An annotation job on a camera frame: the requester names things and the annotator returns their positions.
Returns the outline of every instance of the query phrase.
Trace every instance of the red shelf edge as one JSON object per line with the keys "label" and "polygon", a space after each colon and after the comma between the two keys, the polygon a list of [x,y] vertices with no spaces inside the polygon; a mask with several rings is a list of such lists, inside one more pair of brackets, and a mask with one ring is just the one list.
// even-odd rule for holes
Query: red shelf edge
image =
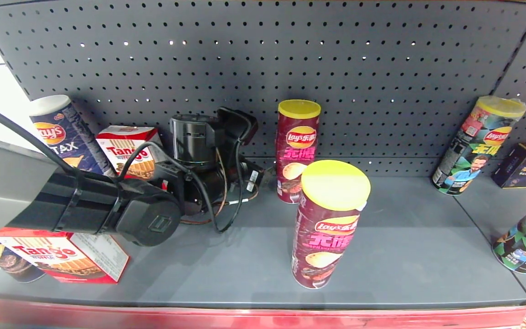
{"label": "red shelf edge", "polygon": [[519,325],[526,306],[462,310],[213,310],[108,308],[0,299],[0,322],[90,329],[482,329]]}

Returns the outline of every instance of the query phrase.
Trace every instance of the wire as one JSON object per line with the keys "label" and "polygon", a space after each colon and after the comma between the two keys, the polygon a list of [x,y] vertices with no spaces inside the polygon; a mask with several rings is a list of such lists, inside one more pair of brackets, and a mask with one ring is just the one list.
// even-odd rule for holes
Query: wire
{"label": "wire", "polygon": [[27,130],[23,129],[20,125],[6,118],[1,113],[0,113],[0,123],[8,127],[9,129],[11,129],[14,133],[17,133],[17,135],[19,135],[20,137],[23,137],[23,139],[30,142],[33,146],[38,148],[40,152],[42,152],[45,156],[47,156],[48,159],[52,160],[57,165],[59,165],[64,171],[66,171],[67,173],[74,173],[74,167],[66,163],[60,156],[58,156],[58,154],[56,154],[56,152],[54,152],[51,148],[49,148],[44,143],[42,143],[41,140],[37,139],[34,135],[29,133]]}
{"label": "wire", "polygon": [[[208,196],[208,192],[206,191],[206,187],[204,185],[204,182],[202,181],[202,179],[200,179],[200,177],[198,177],[198,175],[196,175],[196,173],[186,167],[184,167],[184,165],[180,164],[179,162],[177,162],[176,160],[172,159],[171,156],[169,156],[164,150],[163,148],[161,148],[161,146],[159,146],[157,143],[155,142],[143,142],[142,144],[140,144],[134,151],[133,153],[129,156],[129,158],[127,159],[127,162],[125,162],[125,165],[123,166],[123,171],[121,171],[121,173],[119,174],[119,177],[117,177],[115,179],[115,181],[122,181],[124,178],[125,178],[125,174],[127,173],[127,171],[129,170],[129,167],[131,166],[131,164],[133,163],[133,160],[135,159],[136,156],[138,156],[138,154],[140,154],[140,152],[146,148],[146,147],[149,147],[149,146],[154,146],[155,148],[157,148],[159,150],[159,152],[161,152],[163,154],[163,156],[168,160],[170,161],[174,166],[178,167],[178,169],[180,169],[181,171],[183,171],[184,173],[190,175],[192,177],[192,179],[194,179],[196,181],[196,184],[198,185],[198,189],[200,190],[200,193],[202,193],[202,195],[204,196],[204,199],[206,201],[206,207],[208,208],[208,213],[210,215],[210,219],[209,221],[213,221],[213,219],[215,218],[215,211],[212,210],[212,205],[211,205],[211,202],[210,202],[210,196]],[[184,222],[188,222],[188,223],[199,223],[200,225],[203,224],[203,222],[192,222],[192,221],[184,221]]]}
{"label": "wire", "polygon": [[[252,180],[245,180],[247,183],[253,183],[253,187],[255,189],[255,192],[253,192],[253,195],[252,196],[249,196],[249,198],[247,198],[247,201],[250,201],[250,200],[253,200],[254,198],[257,197],[257,195],[259,195],[259,185],[257,185],[257,183],[255,183],[254,181]],[[225,202],[225,206],[228,206],[230,205],[231,202]]]}
{"label": "wire", "polygon": [[223,179],[225,180],[225,193],[223,194],[223,200],[222,200],[221,206],[219,207],[219,210],[216,212],[216,216],[218,216],[221,213],[221,211],[223,210],[223,207],[225,206],[228,186],[227,186],[225,165],[223,164],[223,159],[221,157],[221,153],[219,152],[219,148],[216,148],[216,156],[217,156],[217,158],[219,158],[219,162],[221,163],[221,168],[222,168],[222,171],[223,171]]}
{"label": "wire", "polygon": [[[228,192],[228,186],[227,186],[227,177],[226,177],[226,172],[225,172],[225,165],[223,164],[223,159],[221,157],[221,152],[219,151],[218,148],[216,148],[216,156],[217,156],[219,162],[221,163],[221,169],[222,169],[222,172],[223,172],[223,179],[225,180],[225,192],[223,194],[223,200],[221,202],[221,205],[219,206],[219,210],[215,214],[215,216],[218,216],[221,213],[221,211],[223,210],[223,207],[225,206],[227,192]],[[210,223],[210,222],[211,222],[211,219],[207,219],[206,221],[189,221],[187,219],[182,219],[182,221],[181,221],[181,223],[186,223],[188,225],[204,225],[205,223]]]}
{"label": "wire", "polygon": [[225,227],[223,227],[223,229],[219,230],[219,228],[217,227],[216,222],[214,222],[215,223],[215,229],[217,230],[217,232],[224,233],[226,230],[228,230],[230,225],[232,225],[232,223],[234,223],[234,219],[237,217],[238,211],[241,209],[241,206],[242,206],[242,168],[241,168],[241,161],[239,159],[239,149],[240,149],[241,144],[243,142],[242,139],[246,137],[247,133],[251,132],[252,124],[251,124],[251,121],[247,117],[245,117],[244,115],[242,115],[242,114],[240,114],[238,112],[232,111],[232,110],[230,110],[230,109],[228,109],[228,108],[226,108],[224,106],[219,107],[217,109],[217,111],[225,111],[225,112],[230,113],[231,115],[236,115],[239,118],[243,119],[247,123],[247,130],[237,139],[237,148],[235,149],[235,152],[234,152],[234,160],[235,160],[236,165],[237,165],[237,175],[238,175],[238,204],[237,204],[237,207],[234,210],[234,214],[232,215],[232,217],[228,221],[227,225]]}

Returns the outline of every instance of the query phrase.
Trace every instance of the yellow lid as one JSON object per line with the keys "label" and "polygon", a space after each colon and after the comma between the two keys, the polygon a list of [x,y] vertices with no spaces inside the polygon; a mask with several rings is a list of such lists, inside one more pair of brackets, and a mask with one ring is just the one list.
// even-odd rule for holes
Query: yellow lid
{"label": "yellow lid", "polygon": [[505,118],[520,118],[526,111],[526,104],[517,98],[507,100],[497,96],[483,96],[478,98],[476,106]]}
{"label": "yellow lid", "polygon": [[280,114],[293,119],[312,119],[320,115],[320,105],[307,100],[286,100],[279,103]]}
{"label": "yellow lid", "polygon": [[311,163],[301,173],[301,189],[320,207],[348,211],[363,207],[367,202],[371,182],[352,164],[320,160]]}

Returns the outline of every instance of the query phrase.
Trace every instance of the gray shelf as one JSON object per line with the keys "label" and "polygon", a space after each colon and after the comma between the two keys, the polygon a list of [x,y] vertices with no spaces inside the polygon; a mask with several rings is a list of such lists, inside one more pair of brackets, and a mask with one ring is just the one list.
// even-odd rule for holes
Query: gray shelf
{"label": "gray shelf", "polygon": [[511,273],[451,196],[425,177],[377,177],[355,238],[332,280],[313,291],[290,273],[296,207],[264,188],[225,235],[182,227],[131,255],[118,285],[16,283],[0,273],[0,298],[101,306],[415,309],[526,303]]}
{"label": "gray shelf", "polygon": [[[489,242],[506,233],[526,215],[526,189],[503,190],[490,177],[477,179],[468,192],[456,199]],[[516,273],[516,277],[526,289],[526,275]]]}

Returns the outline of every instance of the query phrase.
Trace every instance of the red and white box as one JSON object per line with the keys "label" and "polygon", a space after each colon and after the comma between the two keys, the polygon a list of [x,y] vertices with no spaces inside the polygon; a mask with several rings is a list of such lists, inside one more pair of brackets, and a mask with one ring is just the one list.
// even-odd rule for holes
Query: red and white box
{"label": "red and white box", "polygon": [[[129,156],[143,142],[152,141],[162,145],[155,127],[109,126],[96,136],[96,141],[117,174],[121,173]],[[165,156],[153,146],[144,148],[129,167],[126,177],[148,180],[153,176],[155,162],[164,160]]]}
{"label": "red and white box", "polygon": [[0,243],[67,283],[118,283],[129,261],[110,235],[5,227]]}

